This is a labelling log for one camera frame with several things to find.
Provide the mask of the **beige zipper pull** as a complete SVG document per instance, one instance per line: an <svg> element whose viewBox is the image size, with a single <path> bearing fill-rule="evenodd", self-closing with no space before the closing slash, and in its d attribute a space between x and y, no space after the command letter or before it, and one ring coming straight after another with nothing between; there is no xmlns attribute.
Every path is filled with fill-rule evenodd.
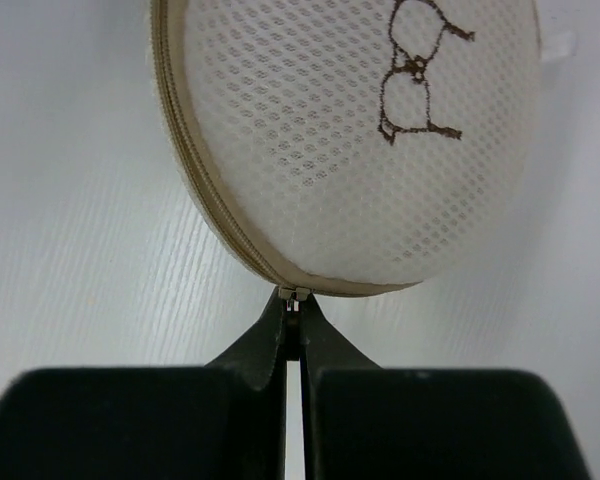
<svg viewBox="0 0 600 480"><path fill-rule="evenodd" d="M301 319L302 304L309 298L310 289L306 288L278 288L278 295L282 301L283 348L287 361L298 361L301 354Z"/></svg>

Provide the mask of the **round mesh laundry bag glasses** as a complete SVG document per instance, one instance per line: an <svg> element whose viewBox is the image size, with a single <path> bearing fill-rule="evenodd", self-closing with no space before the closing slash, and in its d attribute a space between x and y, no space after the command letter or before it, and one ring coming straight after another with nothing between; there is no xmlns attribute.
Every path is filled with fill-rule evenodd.
<svg viewBox="0 0 600 480"><path fill-rule="evenodd" d="M154 1L165 129L215 234L284 298L365 297L476 250L517 190L542 76L533 1Z"/></svg>

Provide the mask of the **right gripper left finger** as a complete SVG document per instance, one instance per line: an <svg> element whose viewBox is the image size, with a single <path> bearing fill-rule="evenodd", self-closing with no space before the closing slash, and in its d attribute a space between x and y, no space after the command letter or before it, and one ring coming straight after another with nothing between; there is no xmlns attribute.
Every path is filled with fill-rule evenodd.
<svg viewBox="0 0 600 480"><path fill-rule="evenodd" d="M46 368L0 397L0 479L280 479L286 305L204 366Z"/></svg>

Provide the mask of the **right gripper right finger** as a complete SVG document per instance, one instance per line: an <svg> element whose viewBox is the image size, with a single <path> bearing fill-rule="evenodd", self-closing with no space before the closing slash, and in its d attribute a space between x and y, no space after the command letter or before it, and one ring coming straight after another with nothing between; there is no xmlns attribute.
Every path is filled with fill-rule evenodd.
<svg viewBox="0 0 600 480"><path fill-rule="evenodd" d="M300 307L310 479L587 479L561 401L516 369L383 368Z"/></svg>

